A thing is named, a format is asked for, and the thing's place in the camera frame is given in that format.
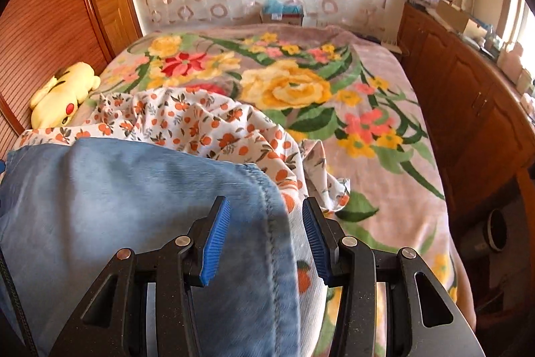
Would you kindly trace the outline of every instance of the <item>black cord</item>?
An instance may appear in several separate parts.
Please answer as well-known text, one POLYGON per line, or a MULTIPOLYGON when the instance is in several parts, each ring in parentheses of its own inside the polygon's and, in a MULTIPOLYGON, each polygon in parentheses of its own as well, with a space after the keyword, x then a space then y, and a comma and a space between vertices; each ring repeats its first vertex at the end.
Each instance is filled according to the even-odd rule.
POLYGON ((17 322, 20 327, 20 332, 22 333, 22 338, 24 339, 24 344, 26 345, 26 348, 28 348, 30 354, 33 357, 38 357, 37 348, 35 347, 35 343, 33 341, 33 338, 31 337, 31 331, 28 325, 28 321, 26 320, 26 315, 24 314, 22 305, 20 304, 19 296, 17 294, 17 290, 15 289, 15 284, 13 283, 13 279, 11 278, 9 269, 7 268, 4 253, 2 253, 1 248, 0 274, 2 275, 2 279, 4 280, 7 293, 9 294, 11 305, 13 306, 13 310, 15 311, 15 316, 17 316, 17 322))

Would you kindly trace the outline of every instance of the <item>screw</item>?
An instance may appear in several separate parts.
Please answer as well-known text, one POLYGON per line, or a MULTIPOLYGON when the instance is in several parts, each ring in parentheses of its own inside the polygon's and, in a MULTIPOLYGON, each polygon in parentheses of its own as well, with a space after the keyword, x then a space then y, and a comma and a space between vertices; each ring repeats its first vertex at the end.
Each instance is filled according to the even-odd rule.
POLYGON ((179 236, 178 238, 175 239, 175 244, 177 244, 179 247, 185 247, 190 242, 192 242, 192 240, 189 239, 189 237, 187 236, 179 236))
POLYGON ((131 253, 131 251, 128 248, 122 248, 121 250, 119 250, 117 252, 117 258, 120 261, 123 261, 123 260, 125 260, 125 259, 130 257, 130 253, 131 253))
POLYGON ((342 244, 346 247, 354 247, 357 245, 358 241, 352 236, 346 236, 342 238, 342 244))
POLYGON ((401 254, 406 259, 414 259, 416 257, 416 252, 410 247, 403 248, 401 254))

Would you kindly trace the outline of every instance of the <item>plush toy ear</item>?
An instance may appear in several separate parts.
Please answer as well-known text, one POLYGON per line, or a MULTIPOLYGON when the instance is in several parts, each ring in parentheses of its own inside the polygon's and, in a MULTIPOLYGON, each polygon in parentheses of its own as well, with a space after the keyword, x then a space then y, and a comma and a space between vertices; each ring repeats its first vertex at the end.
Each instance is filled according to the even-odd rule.
POLYGON ((44 96, 52 89, 52 87, 58 82, 58 80, 53 77, 48 83, 43 87, 39 88, 30 99, 30 109, 34 109, 37 104, 43 100, 44 96))

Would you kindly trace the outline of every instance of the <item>blue jeans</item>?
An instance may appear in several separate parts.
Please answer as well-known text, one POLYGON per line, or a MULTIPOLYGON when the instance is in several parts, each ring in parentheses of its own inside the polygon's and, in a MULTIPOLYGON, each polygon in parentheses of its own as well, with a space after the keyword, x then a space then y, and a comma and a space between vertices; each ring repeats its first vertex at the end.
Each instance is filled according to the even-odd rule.
MULTIPOLYGON (((231 204, 231 223, 216 277, 193 293, 203 355, 299 355, 297 272, 277 187, 253 164, 111 139, 8 156, 0 245, 39 353, 50 352, 117 250, 160 248, 218 195, 231 204)), ((3 285, 0 307, 15 326, 3 285)))

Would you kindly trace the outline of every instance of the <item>pikachu plush toy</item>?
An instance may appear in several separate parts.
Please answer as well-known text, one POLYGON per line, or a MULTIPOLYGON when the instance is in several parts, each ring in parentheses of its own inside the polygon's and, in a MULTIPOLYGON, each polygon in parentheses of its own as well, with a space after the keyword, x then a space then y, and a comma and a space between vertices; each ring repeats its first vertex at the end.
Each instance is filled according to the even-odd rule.
POLYGON ((100 78, 89 64, 77 62, 59 77, 53 77, 30 100, 31 127, 42 129, 65 126, 74 116, 90 90, 96 90, 100 78))

